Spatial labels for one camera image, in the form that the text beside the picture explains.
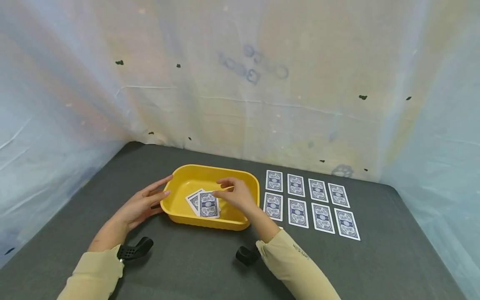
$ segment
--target dark gray mat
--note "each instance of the dark gray mat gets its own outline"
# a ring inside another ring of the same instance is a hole
[[[103,223],[139,189],[185,164],[252,173],[260,182],[262,205],[267,169],[282,171],[284,180],[291,173],[305,182],[344,185],[361,241],[314,230],[312,220],[310,229],[290,226],[286,217],[278,223],[343,300],[465,299],[392,187],[141,143],[127,144],[0,270],[0,298],[55,299]],[[126,264],[112,299],[292,298],[262,261],[250,268],[235,261],[239,246],[254,244],[252,227],[241,232],[200,228],[175,224],[162,214],[132,232],[130,244],[142,236],[155,244],[148,257]]]

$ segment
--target black plastic handle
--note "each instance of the black plastic handle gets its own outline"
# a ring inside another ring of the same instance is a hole
[[[252,250],[241,246],[235,254],[237,260],[246,266],[254,264],[260,258],[260,256],[260,252],[256,246],[254,246]]]
[[[151,238],[143,237],[135,247],[121,245],[117,253],[118,259],[131,261],[133,259],[147,255],[150,248],[153,246]]]

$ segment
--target yellow plastic tray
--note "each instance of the yellow plastic tray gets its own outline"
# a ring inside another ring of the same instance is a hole
[[[170,195],[160,205],[176,223],[235,231],[244,230],[250,222],[241,211],[223,199],[218,199],[221,211],[220,218],[217,219],[196,216],[185,200],[186,196],[199,189],[220,190],[220,185],[216,181],[230,176],[243,180],[250,189],[257,206],[260,206],[260,187],[254,175],[244,171],[200,165],[185,165],[176,169],[173,172],[173,179],[165,187],[165,190],[170,191]]]

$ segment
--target left hand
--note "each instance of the left hand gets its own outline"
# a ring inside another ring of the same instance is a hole
[[[128,231],[137,227],[147,218],[163,212],[161,207],[151,208],[165,199],[170,191],[157,190],[159,186],[172,180],[173,175],[154,182],[138,191],[111,218],[115,223],[126,225]]]
[[[148,217],[161,213],[162,208],[157,204],[165,199],[170,191],[157,190],[157,188],[172,178],[173,175],[165,177],[135,193],[100,229],[87,251],[101,252],[123,244],[132,229]]]

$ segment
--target beige sleeve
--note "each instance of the beige sleeve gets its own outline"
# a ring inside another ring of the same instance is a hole
[[[262,259],[297,300],[340,300],[327,277],[284,230],[265,244],[256,243]]]
[[[108,299],[123,274],[123,263],[117,258],[119,247],[84,253],[57,300]]]

